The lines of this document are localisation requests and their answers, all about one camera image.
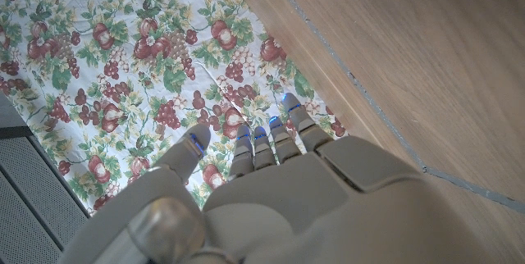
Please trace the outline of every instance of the wooden surface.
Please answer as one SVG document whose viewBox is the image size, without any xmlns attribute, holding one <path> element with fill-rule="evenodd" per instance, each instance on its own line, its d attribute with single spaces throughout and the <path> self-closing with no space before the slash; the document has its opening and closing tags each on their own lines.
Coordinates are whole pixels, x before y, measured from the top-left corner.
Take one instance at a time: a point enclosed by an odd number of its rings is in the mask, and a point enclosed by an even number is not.
<svg viewBox="0 0 525 264">
<path fill-rule="evenodd" d="M 525 202 L 525 0 L 295 1 L 428 166 Z"/>
<path fill-rule="evenodd" d="M 268 33 L 278 38 L 304 77 L 349 134 L 382 146 L 417 167 L 399 140 L 388 130 L 382 119 L 286 0 L 245 1 L 263 22 Z"/>
<path fill-rule="evenodd" d="M 351 134 L 410 159 L 287 0 L 246 1 Z M 428 166 L 525 201 L 523 0 L 296 1 Z M 523 214 L 427 178 L 500 262 L 525 262 Z"/>
<path fill-rule="evenodd" d="M 498 263 L 525 262 L 525 216 L 427 175 Z"/>
</svg>

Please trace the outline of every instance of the floral tablecloth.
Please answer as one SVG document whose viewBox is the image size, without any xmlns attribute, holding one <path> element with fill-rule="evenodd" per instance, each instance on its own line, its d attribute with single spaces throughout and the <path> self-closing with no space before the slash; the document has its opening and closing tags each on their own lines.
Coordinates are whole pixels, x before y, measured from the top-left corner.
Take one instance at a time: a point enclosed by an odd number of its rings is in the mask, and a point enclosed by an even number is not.
<svg viewBox="0 0 525 264">
<path fill-rule="evenodd" d="M 283 93 L 345 133 L 243 0 L 0 0 L 0 44 L 0 88 L 90 212 L 198 122 L 213 132 L 187 184 L 202 206 L 241 123 L 280 116 L 296 136 Z"/>
</svg>

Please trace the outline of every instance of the robotic hand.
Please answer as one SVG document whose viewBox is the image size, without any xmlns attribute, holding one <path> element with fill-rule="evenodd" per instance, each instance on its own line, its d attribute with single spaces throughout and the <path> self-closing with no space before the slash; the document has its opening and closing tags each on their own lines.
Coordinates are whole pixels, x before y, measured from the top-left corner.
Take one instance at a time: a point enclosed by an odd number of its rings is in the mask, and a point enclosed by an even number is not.
<svg viewBox="0 0 525 264">
<path fill-rule="evenodd" d="M 150 172 L 106 204 L 62 263 L 490 262 L 446 201 L 411 166 L 359 138 L 333 141 L 297 98 L 283 104 L 307 149 L 270 119 L 237 133 L 229 182 L 202 211 L 184 187 L 204 149 L 196 125 Z"/>
</svg>

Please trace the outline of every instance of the blue light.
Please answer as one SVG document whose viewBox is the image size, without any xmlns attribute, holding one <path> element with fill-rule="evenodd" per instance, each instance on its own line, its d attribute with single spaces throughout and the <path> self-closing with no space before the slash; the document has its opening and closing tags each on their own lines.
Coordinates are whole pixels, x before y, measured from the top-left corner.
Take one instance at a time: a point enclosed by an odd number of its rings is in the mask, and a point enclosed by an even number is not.
<svg viewBox="0 0 525 264">
<path fill-rule="evenodd" d="M 290 109 L 288 110 L 288 112 L 291 112 L 291 111 L 293 111 L 295 108 L 300 107 L 300 106 L 301 106 L 301 103 L 299 103 L 299 104 L 295 105 L 294 107 L 290 108 Z"/>
<path fill-rule="evenodd" d="M 249 134 L 244 134 L 244 135 L 242 135 L 242 136 L 240 136 L 240 137 L 237 137 L 237 140 L 239 140 L 239 139 L 241 139 L 241 138 L 243 138 L 243 137 L 249 137 Z"/>
<path fill-rule="evenodd" d="M 191 140 L 194 142 L 195 146 L 200 149 L 200 152 L 204 155 L 204 148 L 203 145 L 197 140 L 197 137 L 195 137 L 194 134 L 189 135 L 191 137 Z"/>
</svg>

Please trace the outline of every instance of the gray vent grille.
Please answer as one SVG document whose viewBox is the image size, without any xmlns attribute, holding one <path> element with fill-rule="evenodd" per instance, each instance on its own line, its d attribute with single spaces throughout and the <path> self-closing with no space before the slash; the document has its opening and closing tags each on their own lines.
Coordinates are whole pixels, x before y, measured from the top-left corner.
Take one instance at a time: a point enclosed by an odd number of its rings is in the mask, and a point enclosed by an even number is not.
<svg viewBox="0 0 525 264">
<path fill-rule="evenodd" d="M 12 182 L 65 246 L 87 221 L 26 138 L 0 140 L 0 164 Z"/>
<path fill-rule="evenodd" d="M 0 173 L 0 262 L 56 263 L 60 250 Z"/>
</svg>

